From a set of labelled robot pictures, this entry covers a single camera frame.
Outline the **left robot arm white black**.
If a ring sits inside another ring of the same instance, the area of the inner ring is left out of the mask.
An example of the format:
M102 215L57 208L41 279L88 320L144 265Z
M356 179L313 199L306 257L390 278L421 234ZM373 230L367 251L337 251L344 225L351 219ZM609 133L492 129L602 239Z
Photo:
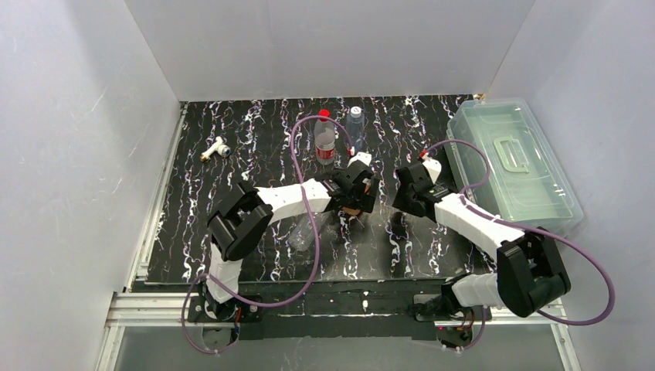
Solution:
M238 294L243 259L258 247L270 224L306 214L314 247L320 250L317 215L342 209L371 213L379 182L359 160L293 185L262 188L240 182L219 200L207 222L212 252L206 297L219 305L233 298L250 304Z

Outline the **red label water bottle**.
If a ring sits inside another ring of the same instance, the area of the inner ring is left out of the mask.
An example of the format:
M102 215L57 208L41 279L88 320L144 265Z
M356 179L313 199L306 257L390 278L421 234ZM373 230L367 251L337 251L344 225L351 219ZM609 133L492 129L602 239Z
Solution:
M314 124L314 148L321 165L330 165L334 161L335 138L335 125L329 117L326 122L317 119Z

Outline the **clear blue-tinted bottle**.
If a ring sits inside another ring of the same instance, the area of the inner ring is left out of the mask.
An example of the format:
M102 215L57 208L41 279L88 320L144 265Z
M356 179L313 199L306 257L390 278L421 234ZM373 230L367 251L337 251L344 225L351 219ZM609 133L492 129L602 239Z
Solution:
M351 138L353 148L355 152L358 153L363 150L365 145L365 114L361 108L361 115L359 117L354 117L350 114L350 109L348 111L348 115L346 116L345 127L349 137Z

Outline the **red bottle cap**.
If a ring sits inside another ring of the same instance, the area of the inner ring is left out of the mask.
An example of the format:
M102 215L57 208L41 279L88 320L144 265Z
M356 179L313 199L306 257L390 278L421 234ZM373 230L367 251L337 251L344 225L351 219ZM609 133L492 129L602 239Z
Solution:
M326 122L328 120L328 117L331 116L330 111L326 109L322 109L318 112L318 120L321 122Z

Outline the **orange juice bottle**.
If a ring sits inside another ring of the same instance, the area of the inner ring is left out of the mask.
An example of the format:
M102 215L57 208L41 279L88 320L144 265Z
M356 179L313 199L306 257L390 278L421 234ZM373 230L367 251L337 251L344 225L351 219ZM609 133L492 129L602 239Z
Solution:
M347 206L343 206L341 209L350 216L360 216L363 213L362 209L354 209Z

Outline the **clear plastic bottle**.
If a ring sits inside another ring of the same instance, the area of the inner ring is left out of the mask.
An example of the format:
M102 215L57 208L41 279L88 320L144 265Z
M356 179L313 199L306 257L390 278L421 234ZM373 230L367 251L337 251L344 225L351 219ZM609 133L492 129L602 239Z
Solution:
M326 223L331 217L330 213L314 213L314 222L318 228L318 235L321 235ZM299 218L297 225L291 232L289 245L297 251L306 251L315 245L314 228L311 225L310 217L305 214Z

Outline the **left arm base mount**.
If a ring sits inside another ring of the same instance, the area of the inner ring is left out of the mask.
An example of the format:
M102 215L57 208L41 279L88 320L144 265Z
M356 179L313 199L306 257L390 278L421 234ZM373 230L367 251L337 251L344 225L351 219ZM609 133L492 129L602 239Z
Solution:
M208 291L205 291L205 287L202 287L196 296L189 294L185 298L181 310L181 325L185 337L194 349L204 354L218 355L233 348L239 342L244 324L260 322L262 317L261 306L248 305L234 298L218 303ZM225 328L209 328L208 332L226 330L227 343L222 348L218 348L215 342L199 345L188 333L187 325L191 324L225 324Z

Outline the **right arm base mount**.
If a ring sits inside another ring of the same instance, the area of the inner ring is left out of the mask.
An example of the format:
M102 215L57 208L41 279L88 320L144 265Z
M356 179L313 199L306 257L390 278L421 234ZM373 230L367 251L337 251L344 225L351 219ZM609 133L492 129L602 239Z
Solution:
M492 318L491 310L486 306L459 307L441 294L415 295L407 312L418 322L442 323L436 326L439 347L458 354L480 341L487 322Z

